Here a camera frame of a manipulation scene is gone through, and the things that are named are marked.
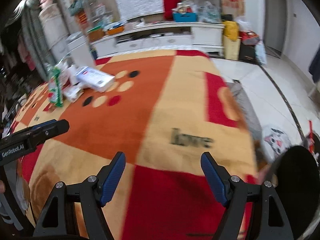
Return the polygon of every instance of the black round object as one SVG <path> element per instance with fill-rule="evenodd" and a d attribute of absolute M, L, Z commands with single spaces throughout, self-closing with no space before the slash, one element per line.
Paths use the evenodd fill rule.
<path fill-rule="evenodd" d="M 276 191 L 288 216 L 293 237 L 297 239 L 307 229 L 318 207 L 318 167 L 305 147 L 294 146 L 282 156 L 276 175 Z"/>
<path fill-rule="evenodd" d="M 135 71 L 131 71 L 129 73 L 129 77 L 133 78 L 133 77 L 136 77 L 140 74 L 140 71 L 139 70 L 135 70 Z"/>
<path fill-rule="evenodd" d="M 91 103 L 93 96 L 88 97 L 83 103 L 82 106 L 87 106 L 88 104 Z"/>

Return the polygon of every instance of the person's hand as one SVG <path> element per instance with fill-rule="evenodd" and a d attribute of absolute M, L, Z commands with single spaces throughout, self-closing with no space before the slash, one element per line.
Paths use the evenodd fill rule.
<path fill-rule="evenodd" d="M 0 194 L 4 193 L 5 192 L 5 185 L 4 183 L 2 182 L 2 180 L 0 180 Z"/>

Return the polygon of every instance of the door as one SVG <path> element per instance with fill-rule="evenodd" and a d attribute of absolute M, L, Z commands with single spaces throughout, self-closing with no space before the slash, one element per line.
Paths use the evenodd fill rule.
<path fill-rule="evenodd" d="M 266 0 L 265 45 L 282 52 L 286 31 L 286 0 Z"/>

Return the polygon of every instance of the yellow bag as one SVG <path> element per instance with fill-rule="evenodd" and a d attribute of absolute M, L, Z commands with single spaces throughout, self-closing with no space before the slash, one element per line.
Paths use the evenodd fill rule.
<path fill-rule="evenodd" d="M 224 29 L 224 35 L 232 41 L 236 41 L 239 37 L 239 26 L 236 22 L 225 21 L 223 24 L 226 26 Z"/>

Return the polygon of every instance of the silver bolt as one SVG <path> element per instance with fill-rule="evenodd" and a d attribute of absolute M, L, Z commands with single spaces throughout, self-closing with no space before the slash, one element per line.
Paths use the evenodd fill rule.
<path fill-rule="evenodd" d="M 88 178 L 88 181 L 89 181 L 89 182 L 95 182 L 96 179 L 97 179 L 96 176 L 90 176 L 90 177 Z"/>
<path fill-rule="evenodd" d="M 271 187 L 272 186 L 272 183 L 270 182 L 270 181 L 265 181 L 264 183 L 263 183 L 266 187 Z"/>
<path fill-rule="evenodd" d="M 60 181 L 60 182 L 58 182 L 56 184 L 56 188 L 62 188 L 62 186 L 63 186 L 63 182 L 62 181 Z"/>
<path fill-rule="evenodd" d="M 236 175 L 233 175 L 233 176 L 231 176 L 231 180 L 232 180 L 233 182 L 239 182 L 239 181 L 240 181 L 240 178 L 239 178 L 238 176 L 236 176 Z"/>

